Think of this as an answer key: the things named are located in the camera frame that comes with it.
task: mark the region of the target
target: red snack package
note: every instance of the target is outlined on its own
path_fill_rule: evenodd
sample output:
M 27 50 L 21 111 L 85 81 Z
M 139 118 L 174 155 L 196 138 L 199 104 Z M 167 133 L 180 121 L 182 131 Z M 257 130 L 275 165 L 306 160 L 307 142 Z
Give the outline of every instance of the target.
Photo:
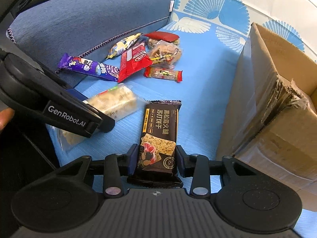
M 144 72 L 144 76 L 147 78 L 157 78 L 176 82 L 183 81 L 182 74 L 183 71 L 174 71 L 160 67 L 147 67 Z
M 152 60 L 145 51 L 144 42 L 132 47 L 122 54 L 118 82 L 122 82 L 133 73 L 136 73 L 151 64 Z
M 149 34 L 145 34 L 144 36 L 152 38 L 152 39 L 164 40 L 166 42 L 173 42 L 180 38 L 176 34 L 163 32 L 163 31 L 154 31 Z

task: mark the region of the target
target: cardboard box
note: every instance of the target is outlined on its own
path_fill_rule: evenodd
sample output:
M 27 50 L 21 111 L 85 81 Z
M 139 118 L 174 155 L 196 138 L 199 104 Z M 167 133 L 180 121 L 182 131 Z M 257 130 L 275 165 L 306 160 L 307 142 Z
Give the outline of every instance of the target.
M 294 189 L 317 211 L 317 65 L 252 24 L 226 109 L 217 159 L 238 159 Z

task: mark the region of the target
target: purple snack package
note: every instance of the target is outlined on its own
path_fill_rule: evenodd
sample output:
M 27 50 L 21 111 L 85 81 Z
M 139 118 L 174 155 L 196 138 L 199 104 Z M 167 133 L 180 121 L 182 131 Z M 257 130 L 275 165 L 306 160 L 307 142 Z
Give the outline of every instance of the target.
M 113 82 L 117 82 L 119 76 L 119 68 L 116 66 L 91 61 L 85 58 L 69 56 L 67 53 L 61 58 L 58 68 Z

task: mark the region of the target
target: black snack package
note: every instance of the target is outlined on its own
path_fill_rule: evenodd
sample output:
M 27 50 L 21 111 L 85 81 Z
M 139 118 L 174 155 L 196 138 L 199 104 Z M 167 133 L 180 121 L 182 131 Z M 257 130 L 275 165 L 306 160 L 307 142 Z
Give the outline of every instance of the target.
M 144 108 L 137 168 L 127 182 L 149 188 L 182 187 L 175 157 L 180 100 L 151 101 Z

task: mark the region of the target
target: blue sofa cushion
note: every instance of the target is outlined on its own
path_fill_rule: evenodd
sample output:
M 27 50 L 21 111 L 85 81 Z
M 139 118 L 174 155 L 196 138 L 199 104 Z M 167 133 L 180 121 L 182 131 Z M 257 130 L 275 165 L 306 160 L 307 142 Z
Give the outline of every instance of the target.
M 85 58 L 103 61 L 123 37 L 152 32 L 165 26 L 171 0 L 50 0 L 21 13 L 11 29 L 17 45 L 55 71 L 64 53 L 78 56 L 126 31 L 158 22 L 119 37 Z M 71 86 L 85 75 L 61 72 Z

